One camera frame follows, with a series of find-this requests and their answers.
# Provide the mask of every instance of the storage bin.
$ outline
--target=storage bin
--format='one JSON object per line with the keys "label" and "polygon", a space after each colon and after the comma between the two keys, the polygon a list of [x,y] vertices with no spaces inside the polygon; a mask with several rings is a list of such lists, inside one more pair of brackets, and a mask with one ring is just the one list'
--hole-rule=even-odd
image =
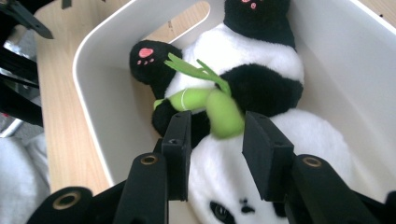
{"label": "storage bin", "polygon": [[[132,0],[79,46],[74,79],[111,184],[124,180],[133,159],[158,138],[150,125],[152,93],[131,77],[129,51],[197,2]],[[223,0],[207,3],[205,20],[177,38],[177,47],[222,21]],[[359,173],[352,188],[383,201],[396,189],[396,30],[356,0],[292,0],[289,18],[305,66],[299,107],[344,135]],[[193,220],[185,203],[170,204],[171,223]]]}

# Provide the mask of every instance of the screw hole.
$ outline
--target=screw hole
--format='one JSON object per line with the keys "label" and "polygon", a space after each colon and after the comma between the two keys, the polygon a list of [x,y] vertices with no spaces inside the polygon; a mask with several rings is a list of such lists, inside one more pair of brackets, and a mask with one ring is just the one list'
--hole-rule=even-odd
{"label": "screw hole", "polygon": [[142,158],[142,160],[140,160],[140,162],[142,162],[142,164],[144,164],[144,165],[152,165],[157,161],[158,161],[158,158],[155,156],[147,156],[147,157]]}
{"label": "screw hole", "polygon": [[71,191],[57,198],[52,207],[56,210],[64,210],[78,203],[80,199],[81,193],[79,191]]}
{"label": "screw hole", "polygon": [[305,158],[303,158],[303,162],[305,164],[307,164],[308,166],[315,167],[315,168],[318,168],[322,165],[320,160],[313,158],[313,157],[305,157]]}
{"label": "screw hole", "polygon": [[180,140],[178,140],[178,139],[171,139],[171,140],[169,140],[169,143],[175,145],[175,144],[180,143]]}

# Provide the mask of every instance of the green plush toy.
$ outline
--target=green plush toy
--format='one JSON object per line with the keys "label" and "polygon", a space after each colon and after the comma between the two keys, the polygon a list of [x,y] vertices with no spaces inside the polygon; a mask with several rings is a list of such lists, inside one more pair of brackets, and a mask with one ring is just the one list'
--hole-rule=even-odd
{"label": "green plush toy", "polygon": [[[205,109],[210,119],[210,132],[217,138],[224,139],[239,135],[244,131],[245,121],[235,100],[231,97],[231,89],[227,81],[219,77],[206,64],[197,60],[202,68],[196,68],[184,62],[172,53],[168,55],[171,61],[165,61],[169,67],[191,77],[211,80],[219,85],[219,89],[185,89],[170,96],[172,107],[177,111]],[[154,103],[154,109],[161,104]]]}

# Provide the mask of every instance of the stuffed panda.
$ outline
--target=stuffed panda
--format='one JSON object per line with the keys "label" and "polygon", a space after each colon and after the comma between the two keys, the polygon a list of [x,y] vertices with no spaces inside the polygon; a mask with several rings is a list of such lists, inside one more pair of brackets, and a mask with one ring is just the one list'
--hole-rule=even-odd
{"label": "stuffed panda", "polygon": [[[202,33],[185,49],[144,40],[130,52],[130,68],[140,82],[150,85],[157,100],[152,124],[164,135],[177,113],[168,98],[191,88],[215,89],[211,81],[185,76],[164,64],[172,53],[185,62],[205,62],[227,81],[241,110],[267,117],[294,108],[304,85],[303,64],[296,53],[294,36],[286,17],[290,0],[225,0],[223,23]],[[191,145],[210,132],[204,108],[192,111]]]}
{"label": "stuffed panda", "polygon": [[[271,118],[294,153],[326,160],[350,186],[353,162],[343,136],[309,112],[290,109]],[[262,201],[242,155],[243,135],[205,137],[191,154],[189,202],[201,223],[289,223],[282,206]]]}

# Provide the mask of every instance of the wooden table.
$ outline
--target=wooden table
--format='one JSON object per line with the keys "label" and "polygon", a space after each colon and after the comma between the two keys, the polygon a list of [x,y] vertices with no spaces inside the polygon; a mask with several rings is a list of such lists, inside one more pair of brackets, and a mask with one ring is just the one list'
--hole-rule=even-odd
{"label": "wooden table", "polygon": [[[394,0],[361,1],[396,25]],[[97,194],[109,187],[78,99],[72,65],[83,38],[127,2],[74,0],[72,7],[62,10],[61,1],[58,0],[35,14],[55,37],[48,40],[35,36],[52,191],[68,186],[83,186]],[[203,9],[205,7],[184,17],[199,17],[196,14]],[[172,39],[185,29],[187,27],[180,25],[179,21],[170,21],[156,35],[156,39]]]}

